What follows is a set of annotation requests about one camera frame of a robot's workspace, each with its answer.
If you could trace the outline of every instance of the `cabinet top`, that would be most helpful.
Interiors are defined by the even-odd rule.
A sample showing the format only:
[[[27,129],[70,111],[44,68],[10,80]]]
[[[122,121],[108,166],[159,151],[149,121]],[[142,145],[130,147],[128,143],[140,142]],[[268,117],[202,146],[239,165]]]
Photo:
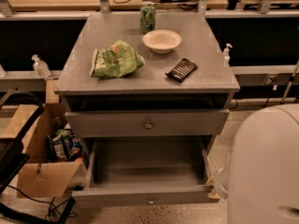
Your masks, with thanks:
[[[150,51],[142,41],[139,12],[92,14],[60,75],[55,92],[60,95],[93,95],[164,92],[236,92],[239,85],[205,18],[194,12],[157,12],[156,29],[180,34],[180,45],[167,54]],[[128,77],[90,77],[93,51],[118,39],[128,43],[145,65]],[[182,58],[198,65],[182,83],[169,72]]]

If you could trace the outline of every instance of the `drawer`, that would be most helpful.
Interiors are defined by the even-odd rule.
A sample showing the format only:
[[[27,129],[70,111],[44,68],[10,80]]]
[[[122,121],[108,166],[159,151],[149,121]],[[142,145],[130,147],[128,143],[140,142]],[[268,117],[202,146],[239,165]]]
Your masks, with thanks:
[[[79,137],[220,134],[227,109],[179,112],[66,112]]]
[[[84,208],[214,203],[209,177],[199,136],[98,138],[87,185],[73,197]]]

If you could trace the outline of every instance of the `green plastic bag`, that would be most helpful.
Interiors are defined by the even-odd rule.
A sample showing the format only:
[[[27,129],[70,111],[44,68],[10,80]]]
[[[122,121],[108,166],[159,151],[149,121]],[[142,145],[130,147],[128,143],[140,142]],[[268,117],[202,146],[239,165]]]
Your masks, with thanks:
[[[144,65],[143,58],[122,40],[93,52],[91,77],[124,77]]]

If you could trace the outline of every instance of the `hand sanitizer bottle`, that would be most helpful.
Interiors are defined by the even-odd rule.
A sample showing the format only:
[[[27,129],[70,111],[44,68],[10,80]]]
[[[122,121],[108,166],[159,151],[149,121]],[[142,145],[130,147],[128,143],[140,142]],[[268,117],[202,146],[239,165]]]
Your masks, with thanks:
[[[228,63],[231,59],[230,57],[230,49],[232,48],[233,46],[229,43],[226,44],[226,48],[224,49],[223,51],[223,55],[224,55],[224,60]]]
[[[40,60],[37,55],[33,55],[32,60],[35,61],[34,69],[39,77],[45,78],[50,76],[50,70],[44,61]]]

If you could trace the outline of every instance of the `green can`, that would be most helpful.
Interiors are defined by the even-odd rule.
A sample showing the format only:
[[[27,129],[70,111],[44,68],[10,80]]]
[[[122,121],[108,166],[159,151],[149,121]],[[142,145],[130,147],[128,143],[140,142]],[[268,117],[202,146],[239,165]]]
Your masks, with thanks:
[[[156,8],[152,2],[144,2],[140,8],[140,28],[146,34],[155,29]]]

